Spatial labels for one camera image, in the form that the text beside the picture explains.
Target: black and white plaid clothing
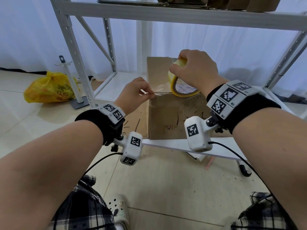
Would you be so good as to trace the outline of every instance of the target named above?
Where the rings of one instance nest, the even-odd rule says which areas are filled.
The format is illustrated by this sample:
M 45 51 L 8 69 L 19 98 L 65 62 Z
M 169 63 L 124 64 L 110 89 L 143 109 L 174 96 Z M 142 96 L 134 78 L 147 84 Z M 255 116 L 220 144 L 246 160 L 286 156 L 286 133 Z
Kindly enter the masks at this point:
M 60 205 L 48 230 L 115 230 L 112 212 L 92 188 L 94 176 L 85 175 Z
M 116 230 L 112 212 L 92 188 L 94 176 L 85 175 L 60 205 L 48 230 Z M 252 205 L 242 212 L 231 230 L 297 229 L 270 193 L 253 192 Z
M 297 229 L 271 193 L 253 192 L 250 198 L 252 205 L 240 214 L 238 220 L 231 225 L 231 230 Z

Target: white crocs shoe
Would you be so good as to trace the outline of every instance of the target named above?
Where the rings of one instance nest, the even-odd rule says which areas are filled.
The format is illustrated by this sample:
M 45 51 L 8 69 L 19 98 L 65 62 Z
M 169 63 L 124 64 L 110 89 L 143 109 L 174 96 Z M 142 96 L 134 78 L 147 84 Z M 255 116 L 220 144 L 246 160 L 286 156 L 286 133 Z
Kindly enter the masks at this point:
M 129 226 L 129 214 L 128 203 L 124 195 L 115 194 L 112 195 L 112 199 L 105 200 L 108 208 L 114 214 L 114 224 L 121 224 L 125 230 L 128 230 Z

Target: yellow tape roll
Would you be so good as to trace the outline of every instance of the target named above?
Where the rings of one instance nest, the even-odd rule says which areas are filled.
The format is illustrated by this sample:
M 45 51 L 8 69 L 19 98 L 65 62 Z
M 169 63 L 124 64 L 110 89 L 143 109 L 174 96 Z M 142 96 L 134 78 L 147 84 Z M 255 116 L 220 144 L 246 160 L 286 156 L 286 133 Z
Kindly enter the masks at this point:
M 184 67 L 187 64 L 187 59 L 183 58 L 179 59 L 176 62 L 174 62 L 174 64 L 180 67 Z M 196 88 L 186 84 L 184 81 L 176 77 L 170 71 L 168 72 L 168 79 L 172 93 L 178 97 L 190 97 L 199 93 L 199 91 Z

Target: left hand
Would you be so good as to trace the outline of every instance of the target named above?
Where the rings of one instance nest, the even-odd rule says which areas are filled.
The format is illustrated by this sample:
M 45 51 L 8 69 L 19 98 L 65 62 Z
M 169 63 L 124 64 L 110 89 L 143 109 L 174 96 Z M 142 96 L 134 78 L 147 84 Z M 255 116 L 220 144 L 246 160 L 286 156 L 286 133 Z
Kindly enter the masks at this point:
M 138 77 L 125 86 L 114 104 L 120 107 L 126 115 L 129 115 L 142 103 L 154 97 L 154 92 L 150 88 L 148 82 L 142 77 Z

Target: curtain fold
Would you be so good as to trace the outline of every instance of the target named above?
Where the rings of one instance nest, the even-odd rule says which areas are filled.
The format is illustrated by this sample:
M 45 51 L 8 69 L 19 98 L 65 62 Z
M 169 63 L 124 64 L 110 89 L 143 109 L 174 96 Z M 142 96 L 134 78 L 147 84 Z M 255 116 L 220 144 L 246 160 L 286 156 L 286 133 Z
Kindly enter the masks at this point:
M 96 0 L 72 0 L 95 3 Z M 307 0 L 281 0 L 278 10 L 300 13 Z M 102 45 L 107 42 L 100 18 L 84 18 Z M 102 80 L 111 66 L 90 36 L 72 16 L 73 30 L 86 73 Z M 241 27 L 111 19 L 118 71 L 146 73 L 148 56 L 177 57 L 180 50 L 206 51 L 222 76 L 251 85 L 264 85 L 297 32 Z M 31 71 L 59 71 L 63 55 L 71 61 L 50 0 L 0 0 L 0 67 Z M 307 52 L 273 89 L 281 96 L 306 95 Z M 77 77 L 75 67 L 69 67 Z

